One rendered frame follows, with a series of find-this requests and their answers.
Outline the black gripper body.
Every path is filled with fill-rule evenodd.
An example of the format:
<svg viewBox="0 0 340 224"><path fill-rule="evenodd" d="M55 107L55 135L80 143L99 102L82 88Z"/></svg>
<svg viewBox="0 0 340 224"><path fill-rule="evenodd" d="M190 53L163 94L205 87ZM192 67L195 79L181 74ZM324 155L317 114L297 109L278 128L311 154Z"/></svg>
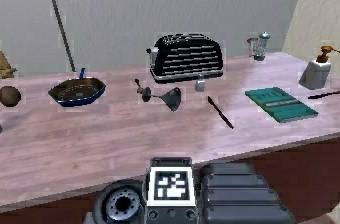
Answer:
<svg viewBox="0 0 340 224"><path fill-rule="evenodd" d="M96 197L83 224L144 224L143 183L124 179L107 185Z"/></svg>

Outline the clear martini glass with olives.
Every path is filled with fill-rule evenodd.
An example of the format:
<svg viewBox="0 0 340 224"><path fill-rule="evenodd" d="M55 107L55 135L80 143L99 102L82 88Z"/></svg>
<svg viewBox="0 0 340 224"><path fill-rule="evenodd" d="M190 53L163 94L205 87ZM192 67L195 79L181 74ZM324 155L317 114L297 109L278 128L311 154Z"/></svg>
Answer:
<svg viewBox="0 0 340 224"><path fill-rule="evenodd" d="M149 87L143 88L138 79L135 79L134 82L138 86L137 93L141 95L143 102L149 102L152 98L160 98L172 112L178 110L182 100L182 92L178 87L169 90L163 95L153 95L151 89Z"/></svg>

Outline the dark red wooden counter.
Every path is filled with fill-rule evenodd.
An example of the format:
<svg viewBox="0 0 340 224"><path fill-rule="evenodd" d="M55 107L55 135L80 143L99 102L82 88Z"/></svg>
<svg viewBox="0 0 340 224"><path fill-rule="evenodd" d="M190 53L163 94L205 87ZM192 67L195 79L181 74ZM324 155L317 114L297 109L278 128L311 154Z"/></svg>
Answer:
<svg viewBox="0 0 340 224"><path fill-rule="evenodd" d="M247 161L298 221L331 211L340 202L340 94L307 97L340 90L340 77L309 91L298 82L303 69L301 60L284 53L262 62L230 59L203 92L182 83L175 112L160 99L140 99L134 80L153 83L143 68L103 73L105 94L73 108L48 95L60 75L16 79L21 102L13 108L0 103L0 224L81 224L108 182L142 177L154 156L189 156L198 164ZM245 95L271 87L318 115L278 123Z"/></svg>

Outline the blue frying pan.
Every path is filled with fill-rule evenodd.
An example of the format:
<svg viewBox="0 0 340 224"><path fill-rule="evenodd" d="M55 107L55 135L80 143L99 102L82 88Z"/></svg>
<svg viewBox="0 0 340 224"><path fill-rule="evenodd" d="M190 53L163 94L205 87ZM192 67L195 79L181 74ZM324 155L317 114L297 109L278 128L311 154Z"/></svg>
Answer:
<svg viewBox="0 0 340 224"><path fill-rule="evenodd" d="M60 82L48 91L48 95L62 107L75 107L92 104L105 89L104 82L86 76L85 68L82 68L77 78Z"/></svg>

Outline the black knife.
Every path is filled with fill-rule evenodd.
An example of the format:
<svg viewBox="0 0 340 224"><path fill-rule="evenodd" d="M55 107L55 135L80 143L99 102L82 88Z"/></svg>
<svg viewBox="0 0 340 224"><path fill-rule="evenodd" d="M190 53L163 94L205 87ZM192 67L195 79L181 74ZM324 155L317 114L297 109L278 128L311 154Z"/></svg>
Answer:
<svg viewBox="0 0 340 224"><path fill-rule="evenodd" d="M215 104L215 102L213 101L213 99L208 96L207 97L207 101L208 103L214 107L214 109L218 112L219 116L221 117L221 119L226 123L226 125L231 128L234 129L233 124L230 122L230 120L224 115L224 113L219 109L219 107Z"/></svg>

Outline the small grey salt shaker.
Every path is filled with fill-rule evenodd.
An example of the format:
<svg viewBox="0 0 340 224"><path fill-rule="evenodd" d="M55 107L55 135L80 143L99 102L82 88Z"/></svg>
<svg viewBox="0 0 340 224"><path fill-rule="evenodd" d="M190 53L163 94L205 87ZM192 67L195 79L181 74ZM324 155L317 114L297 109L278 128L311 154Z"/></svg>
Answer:
<svg viewBox="0 0 340 224"><path fill-rule="evenodd" d="M205 80L204 80L204 76L202 74L200 74L198 76L198 79L196 80L195 90L197 92L203 92L205 90Z"/></svg>

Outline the brown round ball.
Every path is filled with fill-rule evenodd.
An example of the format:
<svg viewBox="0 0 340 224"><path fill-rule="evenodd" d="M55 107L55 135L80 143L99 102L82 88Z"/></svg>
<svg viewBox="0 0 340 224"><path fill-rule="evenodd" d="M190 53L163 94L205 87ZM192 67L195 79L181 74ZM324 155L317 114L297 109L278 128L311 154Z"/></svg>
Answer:
<svg viewBox="0 0 340 224"><path fill-rule="evenodd" d="M5 107L15 107L21 101L20 91L13 86L3 86L0 88L0 102Z"/></svg>

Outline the black ribbed toaster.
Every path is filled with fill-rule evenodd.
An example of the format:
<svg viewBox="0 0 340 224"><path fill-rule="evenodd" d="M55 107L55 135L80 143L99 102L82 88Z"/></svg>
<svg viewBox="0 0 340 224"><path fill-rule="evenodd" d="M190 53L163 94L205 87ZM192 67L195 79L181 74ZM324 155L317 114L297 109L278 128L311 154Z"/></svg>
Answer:
<svg viewBox="0 0 340 224"><path fill-rule="evenodd" d="M156 83L174 83L223 75L218 42L203 34L169 34L147 48L149 68Z"/></svg>

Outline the thin black pole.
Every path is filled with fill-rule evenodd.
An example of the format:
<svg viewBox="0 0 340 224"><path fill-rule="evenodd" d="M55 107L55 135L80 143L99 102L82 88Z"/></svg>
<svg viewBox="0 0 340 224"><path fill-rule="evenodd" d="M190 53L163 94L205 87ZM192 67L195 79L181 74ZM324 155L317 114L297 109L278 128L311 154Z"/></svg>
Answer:
<svg viewBox="0 0 340 224"><path fill-rule="evenodd" d="M62 37L62 41L63 41L63 44L64 44L65 52L66 52L68 62L69 62L69 65L70 65L70 69L71 69L72 72L76 72L75 64L74 64L73 57L72 57L71 50L70 50L70 46L69 46L69 43L68 43L68 40L67 40L67 36L66 36L63 21L62 21L61 15L60 15L60 11L59 11L59 8L58 8L57 0L51 0L51 1L52 1L54 14L55 14L55 17L56 17L56 20L57 20L58 28L59 28L59 31L60 31L60 34L61 34L61 37Z"/></svg>

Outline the teal book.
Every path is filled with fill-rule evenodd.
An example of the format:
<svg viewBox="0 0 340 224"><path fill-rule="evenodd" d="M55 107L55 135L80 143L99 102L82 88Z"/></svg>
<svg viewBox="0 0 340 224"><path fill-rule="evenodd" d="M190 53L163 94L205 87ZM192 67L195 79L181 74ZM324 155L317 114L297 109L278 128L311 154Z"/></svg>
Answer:
<svg viewBox="0 0 340 224"><path fill-rule="evenodd" d="M313 118L318 112L279 87L248 90L245 95L278 123Z"/></svg>

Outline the clear glass grinder jar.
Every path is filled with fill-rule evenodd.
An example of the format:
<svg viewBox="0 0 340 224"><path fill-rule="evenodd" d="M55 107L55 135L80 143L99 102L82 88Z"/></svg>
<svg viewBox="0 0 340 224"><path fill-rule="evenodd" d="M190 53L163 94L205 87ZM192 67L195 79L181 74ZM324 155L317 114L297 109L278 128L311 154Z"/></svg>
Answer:
<svg viewBox="0 0 340 224"><path fill-rule="evenodd" d="M249 55L256 61L263 61L265 59L266 48L270 34L262 32L257 37L252 37L247 40L249 44Z"/></svg>

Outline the black pen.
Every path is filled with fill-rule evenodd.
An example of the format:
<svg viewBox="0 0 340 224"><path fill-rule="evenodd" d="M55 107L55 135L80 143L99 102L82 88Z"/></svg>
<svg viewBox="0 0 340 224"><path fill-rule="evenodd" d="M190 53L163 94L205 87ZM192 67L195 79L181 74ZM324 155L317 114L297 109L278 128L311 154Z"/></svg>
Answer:
<svg viewBox="0 0 340 224"><path fill-rule="evenodd" d="M340 94L340 90L308 96L307 99L320 99L330 95Z"/></svg>

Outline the white soap dispenser brown pump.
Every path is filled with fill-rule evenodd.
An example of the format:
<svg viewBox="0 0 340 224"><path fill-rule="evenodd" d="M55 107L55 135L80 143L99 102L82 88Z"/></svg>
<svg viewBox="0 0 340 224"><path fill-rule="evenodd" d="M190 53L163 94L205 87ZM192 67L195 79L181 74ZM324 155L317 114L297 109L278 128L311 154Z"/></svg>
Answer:
<svg viewBox="0 0 340 224"><path fill-rule="evenodd" d="M321 47L321 53L313 60L311 60L299 80L299 84L309 90L322 89L327 81L331 70L331 63L329 62L328 54L330 52L337 52L332 46L325 45Z"/></svg>

